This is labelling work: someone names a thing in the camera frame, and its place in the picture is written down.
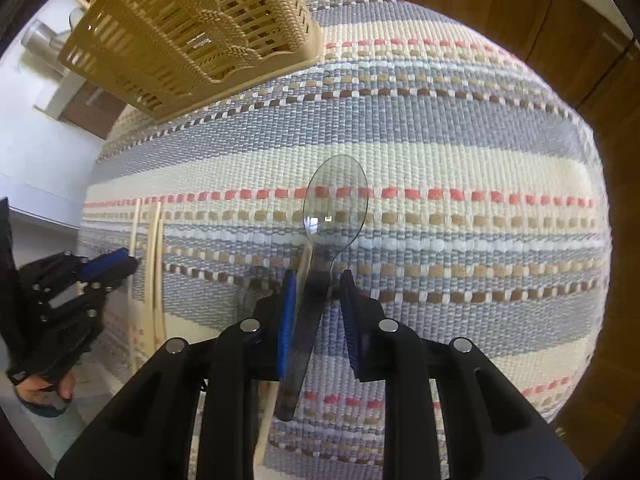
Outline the person's left hand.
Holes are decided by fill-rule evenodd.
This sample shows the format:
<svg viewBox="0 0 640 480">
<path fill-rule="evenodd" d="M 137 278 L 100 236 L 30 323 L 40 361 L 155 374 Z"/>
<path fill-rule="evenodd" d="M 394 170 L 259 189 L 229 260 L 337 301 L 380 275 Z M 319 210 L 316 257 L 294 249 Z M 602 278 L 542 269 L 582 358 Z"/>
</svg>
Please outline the person's left hand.
<svg viewBox="0 0 640 480">
<path fill-rule="evenodd" d="M 72 372 L 54 384 L 32 375 L 15 386 L 14 391 L 20 399 L 29 404 L 62 408 L 73 400 L 75 386 L 76 379 Z"/>
</svg>

